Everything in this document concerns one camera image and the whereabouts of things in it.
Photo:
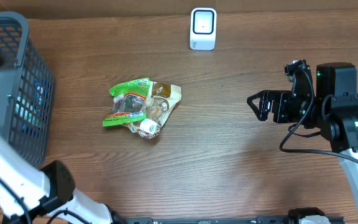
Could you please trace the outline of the green snack bag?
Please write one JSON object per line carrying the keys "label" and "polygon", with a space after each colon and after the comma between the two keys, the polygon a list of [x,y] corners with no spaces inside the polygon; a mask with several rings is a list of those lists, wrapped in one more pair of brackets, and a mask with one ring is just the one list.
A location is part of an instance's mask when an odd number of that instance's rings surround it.
{"label": "green snack bag", "polygon": [[146,99],[151,82],[141,78],[120,83],[109,89],[113,97],[112,113],[103,120],[103,127],[141,121],[146,118]]}

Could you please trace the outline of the beige nut snack bag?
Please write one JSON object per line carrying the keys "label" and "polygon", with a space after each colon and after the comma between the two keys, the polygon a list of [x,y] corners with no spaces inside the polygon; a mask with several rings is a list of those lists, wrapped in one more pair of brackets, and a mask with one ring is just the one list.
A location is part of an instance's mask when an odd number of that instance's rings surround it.
{"label": "beige nut snack bag", "polygon": [[176,85],[150,82],[145,107],[141,112],[145,118],[140,121],[125,123],[133,133],[138,133],[146,139],[152,139],[160,134],[173,109],[181,100],[181,88]]}

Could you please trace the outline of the blue Oreo cookie pack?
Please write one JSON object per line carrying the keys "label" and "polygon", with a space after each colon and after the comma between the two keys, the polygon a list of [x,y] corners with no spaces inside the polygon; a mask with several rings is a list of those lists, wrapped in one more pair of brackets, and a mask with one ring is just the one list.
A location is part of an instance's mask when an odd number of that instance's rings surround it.
{"label": "blue Oreo cookie pack", "polygon": [[32,105],[28,119],[24,119],[25,123],[22,123],[22,132],[36,139],[47,132],[50,94],[48,88],[44,87],[45,84],[50,86],[49,82],[39,82],[35,78],[32,86],[25,83],[24,90],[19,92],[19,95]]}

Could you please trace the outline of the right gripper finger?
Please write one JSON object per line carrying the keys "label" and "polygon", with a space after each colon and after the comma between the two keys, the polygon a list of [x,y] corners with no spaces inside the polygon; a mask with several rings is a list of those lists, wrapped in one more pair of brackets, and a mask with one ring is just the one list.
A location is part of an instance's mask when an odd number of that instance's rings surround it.
{"label": "right gripper finger", "polygon": [[262,90],[247,98],[247,104],[251,108],[271,108],[274,98],[273,90]]}
{"label": "right gripper finger", "polygon": [[269,113],[271,112],[271,106],[256,106],[252,105],[252,111],[255,113],[259,121],[266,121],[268,119]]}

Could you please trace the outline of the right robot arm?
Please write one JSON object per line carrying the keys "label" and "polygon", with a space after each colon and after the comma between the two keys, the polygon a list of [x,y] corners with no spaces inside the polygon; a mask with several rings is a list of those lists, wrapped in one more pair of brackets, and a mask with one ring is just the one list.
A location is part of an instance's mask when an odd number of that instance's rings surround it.
{"label": "right robot arm", "polygon": [[290,137],[303,126],[316,129],[309,137],[321,136],[330,150],[304,149],[304,154],[334,156],[347,177],[358,212],[358,92],[357,69],[348,62],[322,63],[313,78],[305,60],[284,66],[291,90],[262,90],[247,98],[256,117],[266,121],[288,123],[288,134],[279,145],[282,152],[299,153],[285,148]]}

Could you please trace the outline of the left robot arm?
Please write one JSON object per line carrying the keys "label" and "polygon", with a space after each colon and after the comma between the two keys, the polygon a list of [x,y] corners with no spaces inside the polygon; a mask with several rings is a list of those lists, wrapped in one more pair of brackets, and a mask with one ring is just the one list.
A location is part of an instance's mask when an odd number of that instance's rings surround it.
{"label": "left robot arm", "polygon": [[9,223],[32,223],[44,215],[68,223],[125,223],[108,205],[78,190],[62,162],[37,169],[1,136],[0,208]]}

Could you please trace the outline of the light blue snack packet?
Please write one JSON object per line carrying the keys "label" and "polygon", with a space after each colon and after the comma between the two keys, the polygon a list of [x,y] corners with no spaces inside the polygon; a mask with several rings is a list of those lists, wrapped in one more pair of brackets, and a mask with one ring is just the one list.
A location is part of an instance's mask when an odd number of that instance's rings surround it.
{"label": "light blue snack packet", "polygon": [[31,109],[32,105],[26,102],[26,99],[19,95],[15,105],[15,113],[18,114],[21,118],[28,119]]}

